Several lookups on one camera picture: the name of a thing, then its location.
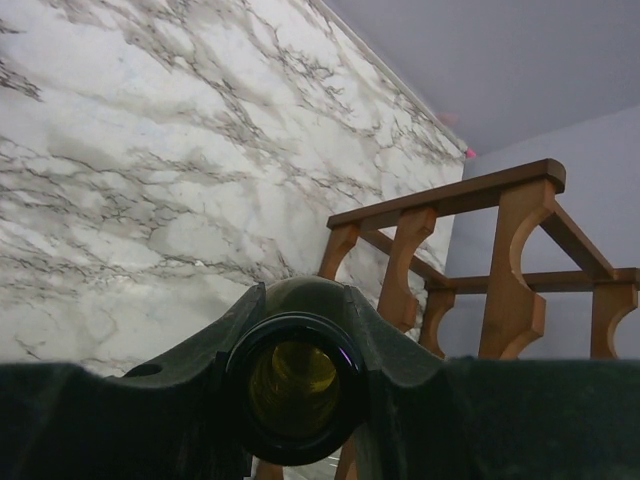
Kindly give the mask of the green wine bottle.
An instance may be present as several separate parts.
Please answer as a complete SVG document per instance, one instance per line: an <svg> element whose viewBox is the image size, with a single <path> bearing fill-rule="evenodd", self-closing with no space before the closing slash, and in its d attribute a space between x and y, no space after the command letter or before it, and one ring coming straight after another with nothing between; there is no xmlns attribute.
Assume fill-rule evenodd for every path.
<svg viewBox="0 0 640 480"><path fill-rule="evenodd" d="M286 279L261 293L224 369L242 446L272 464L313 463L337 450L364 415L365 360L344 285Z"/></svg>

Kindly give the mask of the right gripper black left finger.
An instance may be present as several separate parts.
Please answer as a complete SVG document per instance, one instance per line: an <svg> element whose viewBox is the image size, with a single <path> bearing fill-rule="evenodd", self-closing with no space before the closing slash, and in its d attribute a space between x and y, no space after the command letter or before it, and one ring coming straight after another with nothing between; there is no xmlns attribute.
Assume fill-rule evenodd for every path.
<svg viewBox="0 0 640 480"><path fill-rule="evenodd" d="M264 304L264 286L251 287L221 318L121 377L73 363L2 364L2 478L245 478L251 456L223 377Z"/></svg>

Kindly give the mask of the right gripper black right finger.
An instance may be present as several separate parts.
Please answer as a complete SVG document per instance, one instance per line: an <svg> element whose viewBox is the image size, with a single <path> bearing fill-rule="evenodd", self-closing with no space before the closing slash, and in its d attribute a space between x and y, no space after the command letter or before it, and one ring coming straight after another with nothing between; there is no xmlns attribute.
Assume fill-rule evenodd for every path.
<svg viewBox="0 0 640 480"><path fill-rule="evenodd" d="M367 367L363 479L635 479L631 360L442 360L355 288L344 312Z"/></svg>

